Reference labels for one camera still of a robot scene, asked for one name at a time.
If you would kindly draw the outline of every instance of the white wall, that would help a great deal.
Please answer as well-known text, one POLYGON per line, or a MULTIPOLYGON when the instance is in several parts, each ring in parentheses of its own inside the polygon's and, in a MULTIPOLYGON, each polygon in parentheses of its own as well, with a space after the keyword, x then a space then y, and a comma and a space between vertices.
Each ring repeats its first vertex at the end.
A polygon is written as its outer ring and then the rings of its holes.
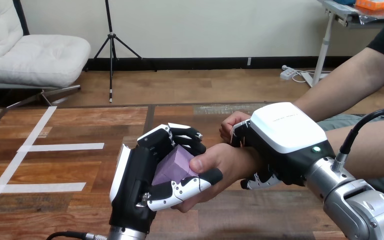
MULTIPOLYGON (((31 34, 108 34, 104 0, 21 0, 31 34)), ((328 21, 316 0, 110 0, 113 31, 144 58, 318 56, 328 21)), ((352 56, 379 30, 334 23, 330 56, 352 56)), ((134 57, 116 43, 118 57, 134 57)), ((100 54, 109 57, 109 45, 100 54)))

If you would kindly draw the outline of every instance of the purple block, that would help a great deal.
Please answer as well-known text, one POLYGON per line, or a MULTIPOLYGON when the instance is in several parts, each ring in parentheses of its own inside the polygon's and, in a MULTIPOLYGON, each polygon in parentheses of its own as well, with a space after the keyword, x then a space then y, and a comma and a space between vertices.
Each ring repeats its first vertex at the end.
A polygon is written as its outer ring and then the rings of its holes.
POLYGON ((177 145, 156 166, 152 185, 162 184, 169 181, 180 183, 180 180, 189 176, 198 176, 189 168, 189 162, 194 156, 182 146, 177 145))

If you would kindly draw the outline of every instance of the tripod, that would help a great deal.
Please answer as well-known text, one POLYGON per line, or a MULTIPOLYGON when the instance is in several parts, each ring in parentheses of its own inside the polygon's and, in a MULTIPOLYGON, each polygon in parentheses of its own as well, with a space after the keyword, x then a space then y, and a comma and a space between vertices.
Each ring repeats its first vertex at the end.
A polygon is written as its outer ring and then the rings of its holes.
MULTIPOLYGON (((105 45, 109 41, 109 49, 110 49, 110 51, 109 51, 109 102, 112 103, 113 102, 113 74, 114 74, 113 59, 115 59, 116 61, 118 60, 117 55, 116 55, 116 47, 114 46, 114 39, 116 39, 121 44, 123 44, 123 46, 125 46, 130 52, 132 52, 134 55, 136 55, 136 57, 138 57, 140 60, 143 60, 144 58, 141 57, 139 54, 137 54, 135 51, 133 51, 133 49, 131 49, 129 46, 127 46, 127 44, 125 44, 122 40, 120 40, 119 37, 117 37, 117 35, 115 33, 113 33, 113 26, 111 24, 111 15, 110 15, 110 5, 108 3, 108 0, 105 0, 105 7, 106 7, 106 17, 108 18, 109 34, 107 35, 105 42, 102 44, 102 46, 100 47, 99 51, 97 52, 97 54, 95 55, 95 57, 93 59, 94 60, 97 59, 97 57, 101 53, 102 49, 104 49, 105 45)), ((156 72, 157 68, 154 66, 154 64, 152 62, 151 62, 151 65, 152 65, 152 68, 154 69, 154 71, 156 72)))

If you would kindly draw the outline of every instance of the orange box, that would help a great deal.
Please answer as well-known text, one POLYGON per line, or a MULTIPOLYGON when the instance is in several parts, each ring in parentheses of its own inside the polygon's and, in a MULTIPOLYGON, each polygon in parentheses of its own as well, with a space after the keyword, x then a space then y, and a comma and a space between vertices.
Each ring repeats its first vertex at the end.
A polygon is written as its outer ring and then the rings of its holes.
POLYGON ((370 10, 384 10, 384 0, 356 0, 355 5, 370 10))

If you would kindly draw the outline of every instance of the gray shorts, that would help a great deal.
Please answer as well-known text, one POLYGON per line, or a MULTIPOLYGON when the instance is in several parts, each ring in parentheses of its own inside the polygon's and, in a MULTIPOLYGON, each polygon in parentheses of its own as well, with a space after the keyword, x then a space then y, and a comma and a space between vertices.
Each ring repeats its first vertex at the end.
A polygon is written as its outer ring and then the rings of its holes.
MULTIPOLYGON (((363 114, 339 114, 334 117, 328 118, 324 121, 320 121, 317 124, 324 130, 329 131, 333 129, 344 128, 348 126, 355 125, 362 118, 363 114)), ((372 122, 382 121, 384 116, 380 116, 372 120, 372 122)), ((376 190, 384 192, 384 177, 376 179, 365 179, 370 185, 372 185, 376 190)))

